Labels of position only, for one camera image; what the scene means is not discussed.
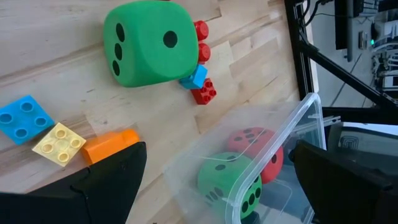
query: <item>wooden surface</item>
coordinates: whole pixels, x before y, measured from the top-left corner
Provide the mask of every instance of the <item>wooden surface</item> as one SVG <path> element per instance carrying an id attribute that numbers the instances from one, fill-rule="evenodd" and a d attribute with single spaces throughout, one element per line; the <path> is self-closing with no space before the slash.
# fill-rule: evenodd
<path id="1" fill-rule="evenodd" d="M 0 2 L 0 106 L 32 95 L 84 138 L 132 127 L 147 143 L 147 166 L 128 223 L 183 223 L 163 178 L 167 161 L 228 110 L 298 100 L 283 0 L 178 0 L 210 27 L 208 76 L 218 92 L 197 106 L 177 82 L 123 88 L 103 52 L 104 17 L 127 0 Z M 65 168 L 16 147 L 0 133 L 0 190 L 28 192 L 85 166 Z"/>

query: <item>transparent plastic container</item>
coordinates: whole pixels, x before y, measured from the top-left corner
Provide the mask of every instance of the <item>transparent plastic container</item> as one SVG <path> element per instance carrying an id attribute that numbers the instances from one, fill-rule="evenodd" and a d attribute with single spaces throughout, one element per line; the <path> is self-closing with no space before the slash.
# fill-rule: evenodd
<path id="1" fill-rule="evenodd" d="M 317 94 L 230 111 L 164 170 L 186 223 L 253 223 L 253 211 L 254 223 L 309 223 L 313 210 L 287 157 L 298 139 L 326 149 Z"/>

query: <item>cable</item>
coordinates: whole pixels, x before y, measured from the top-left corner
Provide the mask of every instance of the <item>cable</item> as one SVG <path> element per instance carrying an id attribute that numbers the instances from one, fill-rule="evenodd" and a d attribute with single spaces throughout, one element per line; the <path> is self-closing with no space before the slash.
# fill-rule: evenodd
<path id="1" fill-rule="evenodd" d="M 311 6 L 311 0 L 307 0 L 307 8 L 305 9 L 303 16 L 301 18 L 301 20 L 304 21 L 305 16 L 307 15 L 307 12 L 310 10 L 310 6 Z"/>
<path id="2" fill-rule="evenodd" d="M 332 14 L 326 14 L 326 13 L 317 13 L 315 16 L 319 16 L 319 15 L 323 15 L 323 16 L 331 16 L 331 17 L 342 17 L 342 18 L 348 18 L 348 19 L 355 19 L 355 17 L 350 17 L 350 16 L 341 16 L 341 15 L 332 15 Z M 357 20 L 359 22 L 359 24 L 364 24 L 366 21 L 369 22 L 373 22 L 372 20 L 369 19 L 369 17 L 365 17 L 365 19 L 360 22 L 359 20 Z"/>
<path id="3" fill-rule="evenodd" d="M 397 46 L 397 45 L 398 45 L 398 42 L 390 42 L 390 43 L 382 44 L 382 45 L 380 45 L 380 46 L 378 46 L 378 47 L 373 48 L 373 49 L 372 49 L 372 53 L 375 53 L 375 52 L 377 52 L 378 50 L 383 49 L 384 47 Z"/>
<path id="4" fill-rule="evenodd" d="M 389 75 L 398 75 L 398 70 L 383 71 L 378 73 L 379 77 L 385 77 Z"/>
<path id="5" fill-rule="evenodd" d="M 319 6 L 319 4 L 321 4 L 321 3 L 322 3 L 322 0 L 317 0 L 317 2 L 315 3 L 315 7 L 313 8 L 313 13 L 312 13 L 312 15 L 310 16 L 309 20 L 304 24 L 304 27 L 308 26 L 308 25 L 312 22 L 313 18 L 314 18 L 315 15 L 317 14 L 318 6 Z"/>
<path id="6" fill-rule="evenodd" d="M 356 67 L 356 64 L 359 62 L 359 60 L 361 59 L 361 57 L 362 57 L 362 54 L 360 54 L 360 55 L 358 56 L 358 58 L 356 59 L 356 61 L 355 61 L 354 65 L 353 65 L 353 67 L 351 68 L 350 74 L 353 73 L 353 71 L 354 71 L 354 69 L 355 69 L 355 67 Z M 337 93 L 335 99 L 331 102 L 330 106 L 333 106 L 333 105 L 336 103 L 336 100 L 337 100 L 337 98 L 340 96 L 340 93 L 343 91 L 343 88 L 344 88 L 345 85 L 346 85 L 346 83 L 344 82 L 344 83 L 342 84 L 340 90 L 338 91 L 338 93 Z"/>

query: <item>lego brick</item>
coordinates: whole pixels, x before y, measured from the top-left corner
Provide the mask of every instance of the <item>lego brick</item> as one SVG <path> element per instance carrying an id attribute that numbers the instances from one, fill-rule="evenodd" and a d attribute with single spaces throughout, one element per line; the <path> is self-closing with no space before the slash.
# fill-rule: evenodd
<path id="1" fill-rule="evenodd" d="M 198 41 L 205 40 L 209 36 L 209 27 L 205 21 L 196 21 L 193 23 L 197 32 Z"/>
<path id="2" fill-rule="evenodd" d="M 0 109 L 0 130 L 17 145 L 53 125 L 53 119 L 30 95 Z"/>
<path id="3" fill-rule="evenodd" d="M 210 59 L 210 56 L 211 56 L 210 47 L 205 43 L 200 43 L 199 44 L 198 63 L 203 64 L 203 63 L 207 62 Z"/>
<path id="4" fill-rule="evenodd" d="M 126 129 L 120 133 L 110 132 L 89 139 L 81 152 L 86 162 L 92 165 L 137 142 L 139 142 L 138 134 L 133 129 Z"/>
<path id="5" fill-rule="evenodd" d="M 199 90 L 191 90 L 191 93 L 198 105 L 208 104 L 216 95 L 213 83 L 209 78 L 205 80 L 205 84 Z"/>
<path id="6" fill-rule="evenodd" d="M 187 78 L 180 79 L 179 82 L 188 90 L 201 89 L 205 83 L 206 75 L 207 69 L 202 65 L 198 65 L 192 75 Z"/>
<path id="7" fill-rule="evenodd" d="M 198 63 L 198 38 L 189 13 L 169 1 L 134 1 L 104 22 L 104 49 L 116 81 L 145 86 L 187 77 Z"/>
<path id="8" fill-rule="evenodd" d="M 60 166 L 66 166 L 86 140 L 58 123 L 32 149 Z"/>

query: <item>green foam die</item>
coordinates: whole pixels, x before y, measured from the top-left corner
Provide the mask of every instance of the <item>green foam die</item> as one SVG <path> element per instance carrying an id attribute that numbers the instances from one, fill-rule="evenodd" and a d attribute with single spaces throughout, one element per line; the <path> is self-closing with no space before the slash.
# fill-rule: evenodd
<path id="1" fill-rule="evenodd" d="M 226 201 L 236 180 L 251 163 L 251 159 L 237 152 L 223 152 L 207 159 L 198 173 L 198 189 L 209 206 L 220 213 L 225 211 Z M 261 176 L 245 193 L 241 205 L 241 219 L 250 215 L 261 196 Z"/>
<path id="2" fill-rule="evenodd" d="M 188 12 L 167 1 L 136 1 L 113 9 L 104 47 L 114 78 L 126 87 L 185 78 L 198 62 L 198 39 Z"/>

